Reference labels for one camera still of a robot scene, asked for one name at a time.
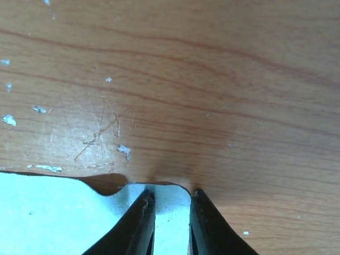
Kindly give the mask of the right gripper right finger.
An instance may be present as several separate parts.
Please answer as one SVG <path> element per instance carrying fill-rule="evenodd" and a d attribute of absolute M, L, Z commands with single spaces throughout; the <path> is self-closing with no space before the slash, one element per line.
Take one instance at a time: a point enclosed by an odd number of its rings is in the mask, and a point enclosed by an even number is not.
<path fill-rule="evenodd" d="M 257 254 L 227 223 L 202 189 L 190 206 L 189 254 Z"/>

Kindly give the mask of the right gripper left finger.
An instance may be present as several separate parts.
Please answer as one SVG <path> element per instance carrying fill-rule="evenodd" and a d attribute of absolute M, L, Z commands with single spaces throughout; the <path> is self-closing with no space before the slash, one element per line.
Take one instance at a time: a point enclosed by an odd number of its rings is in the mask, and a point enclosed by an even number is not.
<path fill-rule="evenodd" d="M 155 225 L 155 194 L 144 190 L 117 224 L 84 254 L 152 255 Z"/>

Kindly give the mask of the light blue cleaning cloth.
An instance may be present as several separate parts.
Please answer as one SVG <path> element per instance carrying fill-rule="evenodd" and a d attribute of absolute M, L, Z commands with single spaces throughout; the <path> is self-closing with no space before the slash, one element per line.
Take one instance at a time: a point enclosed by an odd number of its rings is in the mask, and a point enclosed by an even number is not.
<path fill-rule="evenodd" d="M 144 190 L 156 197 L 155 254 L 186 254 L 191 197 L 178 185 L 127 184 L 101 195 L 82 181 L 1 174 L 1 254 L 82 254 Z"/>

